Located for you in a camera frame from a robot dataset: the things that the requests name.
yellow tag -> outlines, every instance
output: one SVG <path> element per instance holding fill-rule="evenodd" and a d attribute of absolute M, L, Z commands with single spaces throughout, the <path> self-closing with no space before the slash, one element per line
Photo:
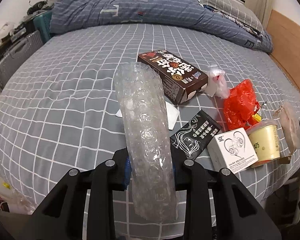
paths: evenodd
<path fill-rule="evenodd" d="M 10 185 L 8 183 L 3 183 L 2 185 L 4 185 L 6 188 L 10 189 Z"/>
<path fill-rule="evenodd" d="M 261 122 L 261 116 L 259 114 L 254 114 L 252 116 L 253 120 L 257 121 L 257 122 Z"/>
<path fill-rule="evenodd" d="M 180 76 L 180 75 L 178 75 L 178 74 L 173 74 L 173 75 L 172 75 L 172 78 L 173 78 L 174 80 L 180 81 L 180 80 L 183 79 L 183 76 Z"/>

plastic packaging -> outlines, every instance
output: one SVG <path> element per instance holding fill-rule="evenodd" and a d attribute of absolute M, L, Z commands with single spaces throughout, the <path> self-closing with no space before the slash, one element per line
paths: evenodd
<path fill-rule="evenodd" d="M 279 117 L 290 153 L 300 149 L 300 125 L 293 106 L 287 100 L 284 100 L 283 106 L 275 111 L 274 117 Z"/>
<path fill-rule="evenodd" d="M 230 90 L 227 87 L 227 82 L 225 79 L 225 71 L 212 66 L 207 73 L 208 77 L 211 78 L 217 84 L 217 91 L 214 94 L 222 99 L 228 98 L 230 96 Z"/>
<path fill-rule="evenodd" d="M 6 22 L 0 29 L 0 42 L 1 40 L 6 37 L 10 31 L 12 31 L 14 28 L 13 22 Z"/>
<path fill-rule="evenodd" d="M 8 183 L 0 185 L 0 200 L 8 204 L 11 213 L 31 215 L 37 208 L 31 198 L 25 197 Z"/>
<path fill-rule="evenodd" d="M 224 100 L 223 113 L 229 130 L 248 128 L 246 123 L 255 125 L 252 115 L 260 108 L 250 79 L 245 79 L 230 90 L 230 96 Z"/>
<path fill-rule="evenodd" d="M 176 218 L 176 191 L 166 104 L 160 76 L 150 66 L 119 66 L 115 90 L 132 167 L 132 196 L 138 215 L 153 222 Z"/>
<path fill-rule="evenodd" d="M 254 114 L 253 116 L 252 116 L 252 119 L 254 120 L 254 121 L 256 121 L 256 122 L 261 122 L 261 120 L 262 120 L 262 110 L 267 106 L 267 104 L 268 104 L 268 102 L 267 101 L 264 101 L 263 103 L 262 103 L 262 105 L 260 106 L 260 109 L 259 109 L 259 111 L 256 113 L 256 114 Z"/>

red plastic bag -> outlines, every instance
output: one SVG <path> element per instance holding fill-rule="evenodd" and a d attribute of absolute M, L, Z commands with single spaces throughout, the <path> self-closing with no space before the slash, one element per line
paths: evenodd
<path fill-rule="evenodd" d="M 260 108 L 257 102 L 250 79 L 245 79 L 239 85 L 230 90 L 230 96 L 224 100 L 223 113 L 229 130 L 240 127 L 245 129 L 247 122 L 254 125 L 257 121 L 253 120 L 252 115 Z"/>

bed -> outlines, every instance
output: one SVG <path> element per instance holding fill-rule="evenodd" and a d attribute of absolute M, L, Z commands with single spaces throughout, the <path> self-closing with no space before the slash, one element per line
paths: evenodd
<path fill-rule="evenodd" d="M 228 87 L 248 78 L 259 102 L 267 101 L 264 119 L 288 100 L 300 120 L 300 93 L 270 57 L 198 30 L 163 24 L 113 24 L 79 29 L 53 37 L 13 75 L 0 95 L 0 176 L 38 205 L 71 168 L 93 169 L 125 148 L 113 77 L 121 63 L 137 54 L 166 49 L 207 71 L 218 65 Z M 200 109 L 227 130 L 221 99 L 204 93 L 178 106 L 174 134 Z M 278 122 L 281 156 L 289 154 Z M 213 166 L 207 150 L 196 159 Z M 290 164 L 277 161 L 237 173 L 260 202 L 278 189 L 300 167 L 300 149 Z M 114 192 L 114 219 L 118 235 L 169 238 L 183 234 L 185 192 L 179 192 L 177 221 L 150 223 L 135 214 L 132 195 Z M 213 197 L 211 219 L 215 226 Z M 86 200 L 88 209 L 89 194 Z M 83 223 L 83 235 L 87 224 Z"/>

bubble wrap roll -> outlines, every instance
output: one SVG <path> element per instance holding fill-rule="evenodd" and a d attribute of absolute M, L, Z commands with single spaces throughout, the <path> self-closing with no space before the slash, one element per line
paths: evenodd
<path fill-rule="evenodd" d="M 119 66 L 115 90 L 132 167 L 135 211 L 153 221 L 176 218 L 176 192 L 162 81 L 150 66 Z"/>

